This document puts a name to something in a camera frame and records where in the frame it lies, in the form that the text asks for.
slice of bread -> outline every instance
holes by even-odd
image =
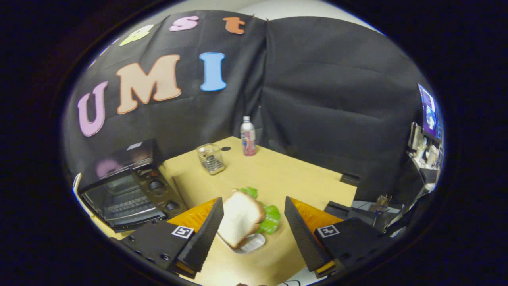
[[[259,229],[265,220],[263,206],[241,191],[233,191],[224,202],[224,217],[217,233],[233,249],[240,248],[246,237]]]

wooden table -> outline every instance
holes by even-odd
[[[280,225],[266,243],[248,254],[236,254],[217,236],[213,240],[203,269],[192,282],[204,286],[276,286],[305,267],[288,221],[284,216],[285,197],[290,196],[316,208],[328,201],[351,206],[356,187],[340,182],[341,174],[258,146],[254,156],[244,156],[241,140],[229,137],[215,142],[222,151],[226,169],[209,175],[201,166],[197,152],[190,151],[166,160],[160,170],[173,178],[186,204],[191,208],[221,196],[226,200],[233,188],[258,189],[257,200],[276,205]]]

bottle label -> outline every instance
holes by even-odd
[[[243,154],[245,156],[252,156],[256,153],[256,133],[254,131],[247,131],[241,134],[243,144]]]

plastic bottle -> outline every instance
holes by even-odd
[[[240,126],[240,137],[243,144],[243,154],[252,156],[256,153],[256,132],[254,124],[250,122],[250,116],[243,117],[243,124]]]

lettuce leaf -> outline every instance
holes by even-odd
[[[253,198],[258,197],[258,190],[251,187],[241,188],[239,191],[244,192]],[[277,227],[280,223],[279,209],[274,205],[265,206],[262,203],[260,204],[263,206],[263,209],[265,209],[265,220],[263,220],[263,222],[261,222],[259,225],[259,230],[257,233],[266,232],[269,235],[273,234],[274,231],[277,230]]]
[[[258,233],[266,232],[270,235],[273,234],[279,226],[280,212],[279,209],[274,205],[263,205],[263,208],[265,209],[265,220],[263,220],[263,222],[261,222],[259,225]]]
[[[241,188],[241,189],[239,189],[239,191],[244,192],[244,193],[250,195],[253,198],[257,198],[258,197],[258,190],[254,189],[254,188],[251,188],[251,187]]]

